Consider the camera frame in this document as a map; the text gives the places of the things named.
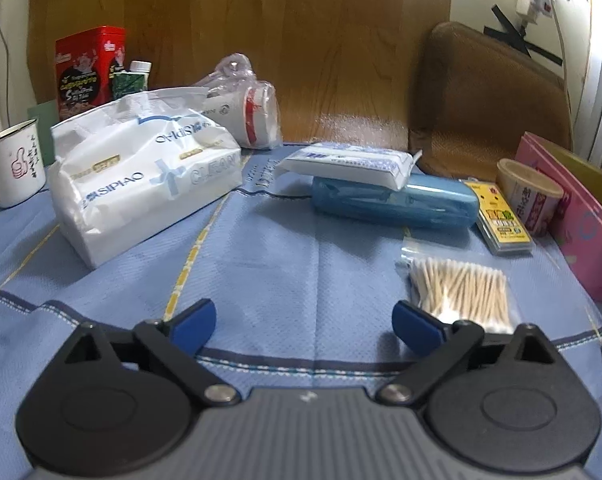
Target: blue cross logo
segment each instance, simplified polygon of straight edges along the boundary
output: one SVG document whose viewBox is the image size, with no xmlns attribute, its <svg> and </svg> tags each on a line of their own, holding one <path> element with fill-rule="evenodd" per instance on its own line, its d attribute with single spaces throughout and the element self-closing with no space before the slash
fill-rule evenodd
<svg viewBox="0 0 602 480">
<path fill-rule="evenodd" d="M 172 170 L 168 167 L 168 165 L 163 161 L 162 158 L 160 158 L 159 160 L 155 160 L 154 163 L 161 170 L 161 174 L 159 176 L 151 178 L 150 184 L 156 184 L 158 186 L 159 184 L 163 184 L 164 182 L 166 182 L 168 184 L 168 189 L 170 190 L 170 195 L 177 196 L 178 187 L 176 177 L 181 176 L 183 173 L 185 173 L 185 167 L 179 166 L 178 168 Z"/>
</svg>

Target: blue gripper pad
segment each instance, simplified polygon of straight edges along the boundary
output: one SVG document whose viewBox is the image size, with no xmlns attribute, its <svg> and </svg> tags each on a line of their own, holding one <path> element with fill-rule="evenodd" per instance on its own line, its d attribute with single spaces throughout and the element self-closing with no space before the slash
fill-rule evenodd
<svg viewBox="0 0 602 480">
<path fill-rule="evenodd" d="M 394 333 L 418 357 L 429 355 L 446 341 L 446 327 L 407 301 L 399 301 L 392 310 Z"/>
<path fill-rule="evenodd" d="M 199 300 L 166 323 L 166 336 L 173 345 L 193 356 L 207 343 L 216 327 L 212 300 Z"/>
</svg>

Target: translucent blue container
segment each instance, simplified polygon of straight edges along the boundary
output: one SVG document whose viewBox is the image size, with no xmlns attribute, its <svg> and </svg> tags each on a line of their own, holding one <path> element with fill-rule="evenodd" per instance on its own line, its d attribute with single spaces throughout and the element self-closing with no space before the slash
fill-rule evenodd
<svg viewBox="0 0 602 480">
<path fill-rule="evenodd" d="M 416 173 L 400 191 L 316 176 L 312 203 L 357 220 L 437 229 L 468 228 L 479 214 L 478 197 L 463 182 Z"/>
</svg>

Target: wooden board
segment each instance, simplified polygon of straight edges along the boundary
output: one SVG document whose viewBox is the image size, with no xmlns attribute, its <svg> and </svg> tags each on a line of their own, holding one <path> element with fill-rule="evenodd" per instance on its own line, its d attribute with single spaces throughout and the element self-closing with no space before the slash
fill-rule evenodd
<svg viewBox="0 0 602 480">
<path fill-rule="evenodd" d="M 30 0 L 28 66 L 38 102 L 55 98 L 54 42 L 99 25 L 127 30 L 153 63 L 151 88 L 190 85 L 233 52 L 276 87 L 286 140 L 407 149 L 411 88 L 425 38 L 450 0 Z"/>
</svg>

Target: ridged gray surface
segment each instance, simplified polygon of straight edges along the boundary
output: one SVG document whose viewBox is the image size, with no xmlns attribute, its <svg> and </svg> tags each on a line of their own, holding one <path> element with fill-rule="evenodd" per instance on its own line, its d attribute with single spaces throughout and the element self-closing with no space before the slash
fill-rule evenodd
<svg viewBox="0 0 602 480">
<path fill-rule="evenodd" d="M 207 410 L 193 433 L 171 455 L 144 470 L 113 478 L 523 479 L 485 473 L 460 462 L 430 439 L 413 412 L 375 404 L 360 388 L 255 389 L 238 406 Z M 571 468 L 537 478 L 586 480 L 588 476 L 579 468 Z M 43 471 L 29 477 L 62 479 L 68 477 Z"/>
</svg>

